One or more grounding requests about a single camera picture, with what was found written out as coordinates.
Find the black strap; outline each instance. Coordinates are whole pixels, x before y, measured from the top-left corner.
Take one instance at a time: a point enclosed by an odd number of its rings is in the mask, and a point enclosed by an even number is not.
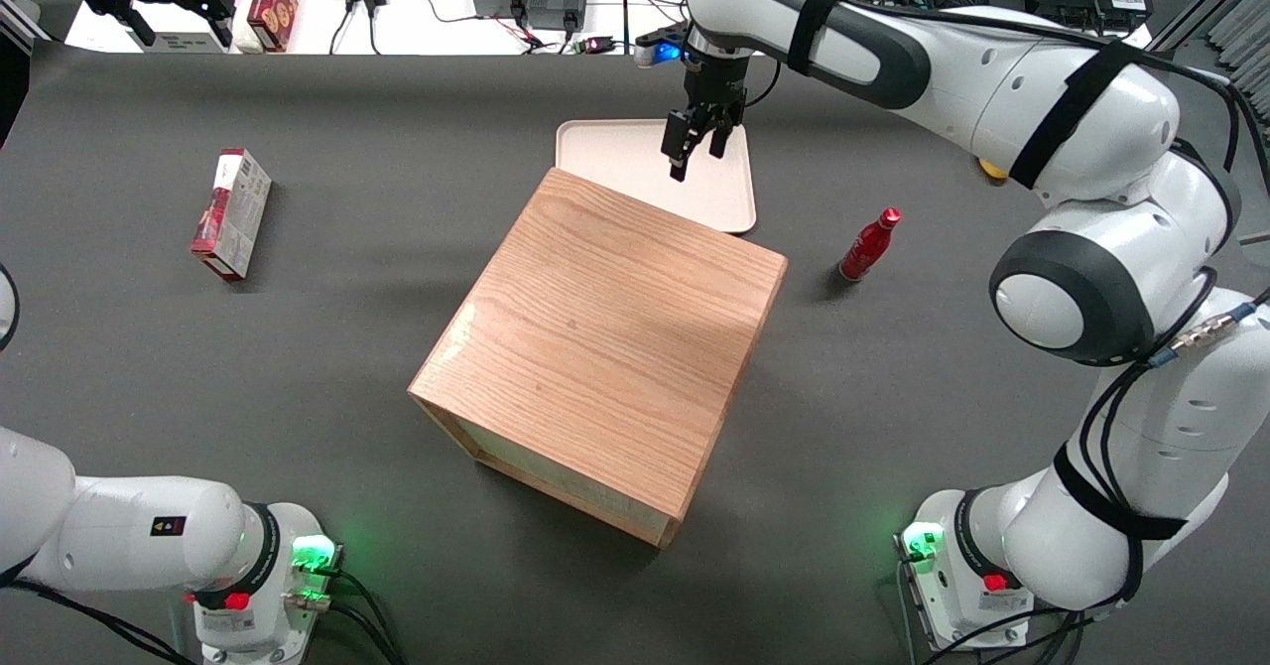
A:
[[[824,22],[829,19],[833,6],[843,0],[806,0],[799,10],[798,23],[794,25],[794,37],[790,37],[789,56],[785,63],[800,75],[806,75],[812,70],[812,43],[815,42],[815,33],[820,32]]]
[[[1010,168],[1010,178],[1030,189],[1054,152],[1072,136],[1081,119],[1099,96],[1102,96],[1120,70],[1133,63],[1138,52],[1137,48],[1116,39],[1104,44],[1087,62],[1077,67],[1067,77],[1067,90],[1040,121],[1015,159],[1013,166]]]
[[[18,575],[22,574],[22,570],[30,566],[30,562],[36,560],[36,553],[32,553],[25,561],[0,574],[0,589],[11,586],[13,583],[18,580]]]
[[[998,567],[993,561],[988,561],[988,556],[984,556],[984,552],[979,551],[979,544],[974,542],[974,536],[970,533],[970,506],[974,505],[974,499],[978,499],[979,494],[983,494],[982,489],[968,490],[952,514],[952,534],[956,537],[958,547],[961,548],[961,557],[980,579],[989,575],[1003,576],[1007,589],[1021,589],[1024,585],[1016,575]]]
[[[1067,444],[1054,456],[1054,471],[1063,482],[1063,489],[1076,499],[1086,511],[1100,522],[1135,539],[1171,539],[1184,525],[1185,519],[1166,519],[1166,517],[1143,517],[1107,499],[1092,484],[1081,476],[1067,458]]]
[[[245,593],[248,595],[254,595],[255,591],[264,585],[264,581],[273,571],[273,565],[278,561],[278,551],[281,546],[278,520],[264,504],[248,503],[245,505],[260,517],[260,528],[264,529],[264,543],[260,544],[260,555],[257,556],[255,563],[251,565],[251,569],[249,569],[236,584],[221,590],[194,591],[194,600],[208,610],[224,610],[225,599],[229,598],[230,594]]]

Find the wooden box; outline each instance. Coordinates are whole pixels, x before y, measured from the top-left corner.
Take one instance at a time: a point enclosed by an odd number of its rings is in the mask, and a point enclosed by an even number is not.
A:
[[[409,393],[478,462],[663,548],[786,263],[552,169]]]

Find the bottle cap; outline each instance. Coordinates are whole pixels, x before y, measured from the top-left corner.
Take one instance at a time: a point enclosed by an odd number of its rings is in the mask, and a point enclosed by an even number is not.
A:
[[[881,217],[878,218],[878,222],[881,223],[883,227],[886,227],[886,230],[893,230],[893,227],[899,225],[899,221],[902,221],[903,217],[904,214],[899,212],[899,208],[889,207],[885,212],[881,212]]]

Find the dark gray table surface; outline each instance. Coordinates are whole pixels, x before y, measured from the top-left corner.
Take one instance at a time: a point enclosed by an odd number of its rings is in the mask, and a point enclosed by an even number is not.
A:
[[[790,270],[685,527],[657,552],[474,464],[405,386],[551,166],[555,128],[662,117],[679,69],[44,47],[34,74],[0,150],[0,259],[23,298],[0,421],[83,475],[204,476],[312,508],[417,665],[898,665],[890,533],[933,490],[1043,466],[1093,385],[988,303],[988,273],[1040,204],[787,72],[747,126],[749,239]],[[226,146],[282,184],[232,288],[188,254]],[[885,261],[852,293],[826,291],[886,204],[906,218]],[[1270,280],[1237,249],[1215,264],[1231,288]],[[1261,661],[1267,490],[1262,435],[1212,522],[1088,631],[1080,661]],[[173,632],[173,594],[85,600]],[[375,661],[335,618],[310,654]],[[0,594],[0,662],[146,661]]]

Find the red button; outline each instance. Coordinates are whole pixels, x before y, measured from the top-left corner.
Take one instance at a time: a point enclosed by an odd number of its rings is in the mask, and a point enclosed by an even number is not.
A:
[[[1010,588],[1010,581],[1001,574],[988,574],[983,577],[983,588],[988,589],[988,593],[996,593]]]
[[[246,610],[251,596],[245,593],[231,593],[225,596],[225,607],[230,610]]]

